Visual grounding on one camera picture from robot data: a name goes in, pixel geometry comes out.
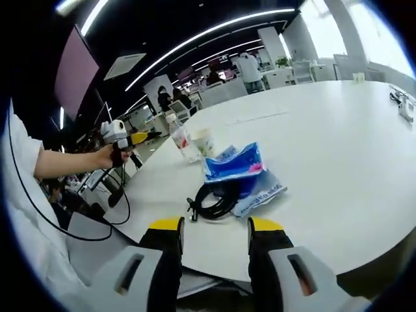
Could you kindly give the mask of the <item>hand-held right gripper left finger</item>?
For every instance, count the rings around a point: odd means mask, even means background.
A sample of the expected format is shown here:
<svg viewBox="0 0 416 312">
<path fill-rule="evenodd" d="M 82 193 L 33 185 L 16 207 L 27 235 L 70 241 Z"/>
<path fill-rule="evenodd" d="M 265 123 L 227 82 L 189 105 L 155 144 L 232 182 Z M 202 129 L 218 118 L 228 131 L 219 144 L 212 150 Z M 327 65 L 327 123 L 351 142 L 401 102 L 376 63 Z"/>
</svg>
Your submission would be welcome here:
<svg viewBox="0 0 416 312">
<path fill-rule="evenodd" d="M 95 275 L 90 311 L 175 311 L 182 277 L 182 216 L 154 221 L 138 246 L 124 248 Z"/>
</svg>

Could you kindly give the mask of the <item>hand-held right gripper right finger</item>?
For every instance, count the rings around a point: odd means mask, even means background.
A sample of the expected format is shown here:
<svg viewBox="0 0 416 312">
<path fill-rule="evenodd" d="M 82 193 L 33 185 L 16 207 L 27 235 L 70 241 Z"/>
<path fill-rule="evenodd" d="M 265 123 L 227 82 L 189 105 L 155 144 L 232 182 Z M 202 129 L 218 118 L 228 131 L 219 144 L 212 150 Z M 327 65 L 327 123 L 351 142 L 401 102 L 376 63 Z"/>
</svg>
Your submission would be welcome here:
<svg viewBox="0 0 416 312">
<path fill-rule="evenodd" d="M 330 267 L 271 220 L 248 219 L 248 255 L 256 311 L 365 311 L 371 304 L 344 291 Z"/>
</svg>

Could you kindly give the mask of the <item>person's left hand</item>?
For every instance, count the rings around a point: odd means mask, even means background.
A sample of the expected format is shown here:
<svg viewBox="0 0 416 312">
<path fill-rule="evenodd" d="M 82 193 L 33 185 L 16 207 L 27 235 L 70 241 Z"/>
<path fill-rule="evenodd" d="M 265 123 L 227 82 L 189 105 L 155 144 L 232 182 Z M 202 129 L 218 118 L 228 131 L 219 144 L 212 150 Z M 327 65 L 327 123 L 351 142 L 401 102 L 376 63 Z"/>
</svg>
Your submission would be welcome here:
<svg viewBox="0 0 416 312">
<path fill-rule="evenodd" d="M 114 144 L 108 144 L 94 152 L 94 158 L 100 169 L 121 167 L 130 156 L 131 151 L 123 151 Z"/>
</svg>

